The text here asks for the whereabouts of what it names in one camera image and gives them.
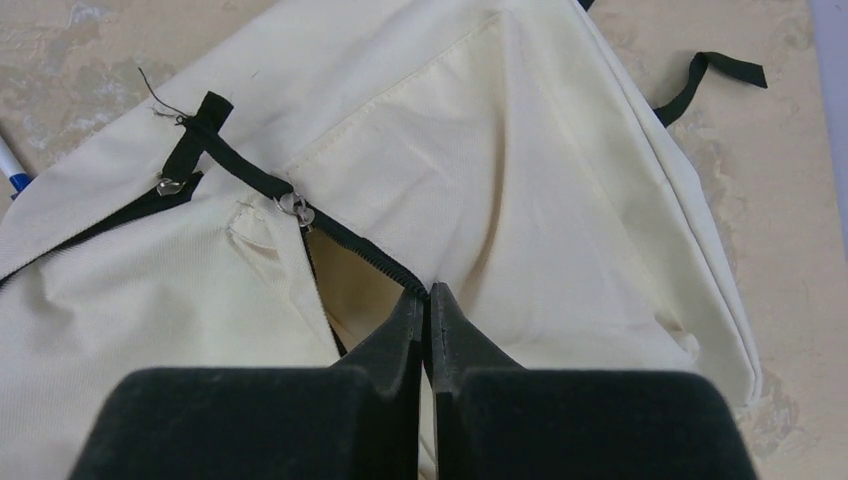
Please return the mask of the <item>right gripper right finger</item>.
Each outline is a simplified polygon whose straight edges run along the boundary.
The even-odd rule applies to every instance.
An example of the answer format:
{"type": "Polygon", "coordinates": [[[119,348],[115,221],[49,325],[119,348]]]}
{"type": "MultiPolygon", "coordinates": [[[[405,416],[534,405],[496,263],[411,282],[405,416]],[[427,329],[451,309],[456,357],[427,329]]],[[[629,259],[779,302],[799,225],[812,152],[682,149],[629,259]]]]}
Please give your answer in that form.
{"type": "Polygon", "coordinates": [[[520,366],[430,293],[428,375],[441,479],[753,479],[730,409],[705,378],[520,366]]]}

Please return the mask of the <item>beige canvas backpack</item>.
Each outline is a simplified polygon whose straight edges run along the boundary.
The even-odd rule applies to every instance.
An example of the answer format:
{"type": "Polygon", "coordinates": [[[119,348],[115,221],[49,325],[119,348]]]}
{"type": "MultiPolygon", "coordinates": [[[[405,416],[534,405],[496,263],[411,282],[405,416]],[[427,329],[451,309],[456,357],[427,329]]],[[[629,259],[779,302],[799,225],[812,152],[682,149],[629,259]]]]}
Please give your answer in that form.
{"type": "Polygon", "coordinates": [[[446,283],[526,367],[762,373],[699,177],[573,1],[282,1],[1,223],[1,475],[60,479],[151,367],[327,366],[446,283]]]}

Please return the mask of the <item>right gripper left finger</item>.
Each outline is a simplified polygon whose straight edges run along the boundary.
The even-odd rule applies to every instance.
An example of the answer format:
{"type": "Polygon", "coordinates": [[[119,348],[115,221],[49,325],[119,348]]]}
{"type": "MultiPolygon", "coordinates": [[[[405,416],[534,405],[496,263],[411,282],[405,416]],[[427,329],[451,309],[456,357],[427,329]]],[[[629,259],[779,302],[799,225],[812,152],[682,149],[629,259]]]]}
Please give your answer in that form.
{"type": "Polygon", "coordinates": [[[74,479],[414,479],[424,303],[323,368],[149,368],[108,395],[74,479]]]}

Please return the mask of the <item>blue capped white marker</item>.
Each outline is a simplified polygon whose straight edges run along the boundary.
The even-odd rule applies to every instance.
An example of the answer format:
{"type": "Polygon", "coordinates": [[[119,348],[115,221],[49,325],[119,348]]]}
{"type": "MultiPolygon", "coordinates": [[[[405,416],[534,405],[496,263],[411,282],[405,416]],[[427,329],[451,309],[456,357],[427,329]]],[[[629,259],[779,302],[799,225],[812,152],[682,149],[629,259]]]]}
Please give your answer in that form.
{"type": "Polygon", "coordinates": [[[3,138],[0,139],[0,150],[1,171],[14,189],[14,197],[16,197],[31,183],[32,177],[3,138]]]}

